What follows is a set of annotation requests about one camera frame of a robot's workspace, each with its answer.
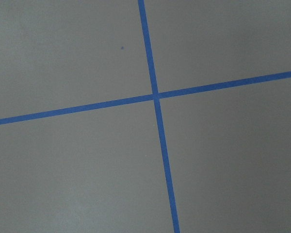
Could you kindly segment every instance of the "gray floor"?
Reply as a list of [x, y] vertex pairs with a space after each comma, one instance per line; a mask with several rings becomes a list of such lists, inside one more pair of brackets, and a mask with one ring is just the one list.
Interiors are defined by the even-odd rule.
[[[160, 92], [291, 71], [291, 0], [145, 0]], [[0, 0], [0, 118], [152, 94], [136, 0]], [[182, 233], [291, 233], [291, 78], [161, 99]], [[0, 125], [0, 233], [172, 233], [153, 101]]]

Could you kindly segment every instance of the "gray surface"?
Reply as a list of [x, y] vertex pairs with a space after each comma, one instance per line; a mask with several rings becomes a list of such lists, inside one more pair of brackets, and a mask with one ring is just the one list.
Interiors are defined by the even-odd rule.
[[0, 118], [150, 94], [148, 77], [137, 1], [0, 0]]
[[152, 102], [0, 126], [0, 233], [173, 231]]
[[291, 79], [162, 111], [181, 232], [291, 233]]
[[291, 71], [291, 0], [146, 0], [160, 91]]

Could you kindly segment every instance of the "gray tile section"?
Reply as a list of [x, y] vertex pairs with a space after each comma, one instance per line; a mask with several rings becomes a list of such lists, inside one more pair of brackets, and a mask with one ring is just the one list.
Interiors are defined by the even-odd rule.
[[181, 232], [291, 233], [291, 79], [162, 110]]
[[146, 0], [160, 91], [291, 71], [291, 0]]
[[148, 77], [137, 1], [0, 0], [0, 118], [149, 94]]
[[173, 232], [153, 103], [0, 126], [0, 233]]

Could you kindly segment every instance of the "floor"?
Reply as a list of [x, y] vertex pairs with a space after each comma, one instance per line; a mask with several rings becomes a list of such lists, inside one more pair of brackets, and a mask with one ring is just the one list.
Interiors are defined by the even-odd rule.
[[0, 233], [291, 233], [291, 0], [0, 0]]

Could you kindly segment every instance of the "blue painter's tape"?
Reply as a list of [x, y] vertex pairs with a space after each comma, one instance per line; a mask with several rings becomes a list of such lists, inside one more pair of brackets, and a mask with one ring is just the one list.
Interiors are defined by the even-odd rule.
[[162, 159], [163, 159], [163, 165], [164, 165], [164, 171], [165, 171], [165, 178], [166, 178], [166, 184], [167, 184], [171, 217], [172, 217], [172, 221], [173, 221], [174, 232], [180, 233], [176, 200], [175, 200], [173, 182], [172, 182], [172, 177], [171, 177], [167, 144], [166, 144], [166, 137], [165, 137], [165, 131], [164, 131], [163, 118], [162, 118], [162, 110], [161, 110], [159, 91], [158, 91], [154, 62], [153, 62], [150, 34], [149, 34], [148, 26], [147, 26], [145, 3], [143, 0], [139, 0], [138, 5], [139, 5], [142, 31], [143, 31], [143, 35], [144, 35], [144, 41], [145, 41], [145, 52], [146, 52], [147, 64], [148, 64], [150, 80], [151, 80], [156, 121], [157, 121], [157, 125], [158, 125], [159, 136], [160, 136]]
[[108, 108], [108, 107], [125, 105], [125, 104], [130, 104], [130, 103], [138, 103], [138, 102], [149, 101], [149, 100], [153, 100], [153, 95], [137, 96], [137, 97], [132, 97], [132, 98], [112, 100], [112, 101], [101, 102], [101, 103], [93, 103], [93, 104], [88, 104], [88, 105], [52, 110], [52, 111], [41, 112], [41, 113], [33, 113], [33, 114], [22, 115], [22, 116], [13, 116], [9, 118], [0, 119], [0, 125], [19, 122], [19, 121], [25, 121], [25, 120], [33, 120], [33, 119], [38, 119], [38, 118], [59, 116], [59, 115], [70, 114], [70, 113], [84, 112], [84, 111], [89, 111], [89, 110], [94, 110], [94, 109], [99, 109], [99, 108]]
[[243, 86], [243, 85], [249, 85], [254, 83], [263, 83], [268, 81], [275, 81], [280, 79], [287, 79], [291, 78], [291, 71], [284, 72], [284, 73], [278, 73], [278, 74], [270, 74], [270, 75], [264, 75], [249, 79], [240, 79], [235, 81], [229, 81], [224, 83], [215, 83], [205, 86], [196, 86], [196, 87], [190, 87], [185, 88], [181, 90], [175, 90], [175, 91], [167, 91], [159, 93], [159, 98], [169, 98], [169, 97], [175, 97], [175, 96], [183, 96], [188, 94], [194, 94], [199, 92], [205, 92], [205, 91], [213, 91], [213, 90], [219, 90], [229, 87], [235, 87], [235, 86]]
[[174, 225], [174, 232], [180, 233], [176, 199], [175, 199], [174, 187], [173, 187], [173, 182], [172, 182], [171, 169], [170, 169], [168, 150], [167, 150], [167, 143], [166, 143], [166, 137], [165, 137], [165, 130], [164, 130], [164, 124], [163, 124], [163, 118], [162, 118], [162, 110], [161, 110], [160, 100], [158, 98], [154, 99], [154, 107], [155, 107], [157, 127], [159, 130], [163, 165], [164, 165], [164, 171], [165, 171], [165, 178], [166, 178], [166, 184], [167, 184], [171, 217], [172, 217], [172, 221], [173, 221], [173, 225]]
[[146, 52], [147, 64], [149, 67], [152, 92], [154, 95], [156, 95], [156, 94], [158, 94], [159, 91], [158, 91], [157, 81], [156, 81], [156, 74], [155, 74], [155, 68], [154, 68], [154, 62], [153, 62], [150, 34], [149, 34], [148, 26], [147, 26], [145, 3], [143, 0], [139, 0], [138, 5], [139, 5], [139, 13], [140, 13], [142, 32], [143, 32], [144, 41], [145, 41], [145, 52]]

